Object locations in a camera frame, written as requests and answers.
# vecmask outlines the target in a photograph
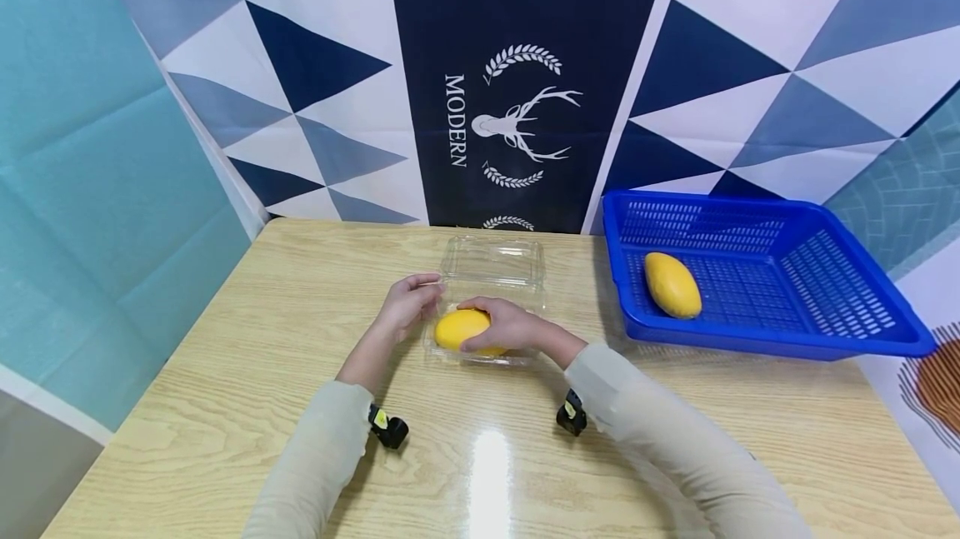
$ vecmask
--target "hand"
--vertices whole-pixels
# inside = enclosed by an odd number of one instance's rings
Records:
[[[410,327],[437,309],[445,288],[435,272],[412,274],[395,282],[383,300],[371,329],[386,332],[394,342],[402,342]]]
[[[490,314],[491,325],[480,335],[468,338],[461,351],[475,352],[486,347],[506,350],[541,349],[543,338],[556,326],[498,297],[475,297],[457,306],[457,310],[482,310]]]
[[[476,310],[490,314],[490,328],[480,335],[468,338],[460,345],[461,351],[475,352],[486,347],[506,350],[535,349],[543,352],[558,367],[567,370],[587,343],[561,326],[543,320],[537,314],[523,310],[511,301],[475,297],[457,306],[458,310]]]

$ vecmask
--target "deer head graphic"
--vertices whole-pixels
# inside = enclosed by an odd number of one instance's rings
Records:
[[[530,102],[525,102],[524,104],[517,104],[512,106],[507,110],[507,114],[504,117],[493,117],[488,114],[481,114],[478,117],[473,119],[473,122],[470,123],[470,127],[473,128],[473,132],[479,135],[480,137],[492,137],[493,135],[502,135],[504,141],[507,142],[507,145],[510,147],[515,147],[530,156],[530,159],[534,162],[543,162],[544,160],[563,160],[568,158],[568,156],[563,156],[569,147],[561,149],[560,152],[554,152],[550,154],[539,154],[534,152],[527,142],[524,141],[524,137],[532,137],[532,133],[524,133],[517,129],[517,125],[520,122],[526,121],[536,121],[535,117],[526,117],[529,114],[530,110],[533,109],[542,99],[548,99],[550,97],[560,97],[564,102],[570,102],[573,105],[580,108],[580,104],[576,103],[575,99],[570,96],[582,96],[582,93],[579,91],[557,91],[551,92],[556,89],[556,87],[547,87],[542,89],[541,92],[537,93]]]

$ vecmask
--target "left hand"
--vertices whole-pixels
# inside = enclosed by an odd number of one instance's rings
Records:
[[[394,342],[402,342],[412,325],[436,311],[444,288],[440,284],[440,274],[435,272],[400,279],[387,292],[372,328],[389,333]]]

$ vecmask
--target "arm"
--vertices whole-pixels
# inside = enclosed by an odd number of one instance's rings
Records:
[[[316,539],[364,455],[367,416],[393,353],[410,326],[436,306],[438,275],[412,275],[390,288],[335,381],[320,387],[253,505],[242,539]]]
[[[719,539],[798,539],[806,522],[775,478],[709,418],[603,344],[588,345],[558,325],[500,299],[461,307],[490,313],[492,325],[464,342],[534,348],[566,371],[570,387],[600,431],[625,452],[652,463],[694,501]]]

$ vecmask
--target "navy blue banner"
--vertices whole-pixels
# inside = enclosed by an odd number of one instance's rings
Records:
[[[578,233],[653,0],[394,0],[431,224]]]

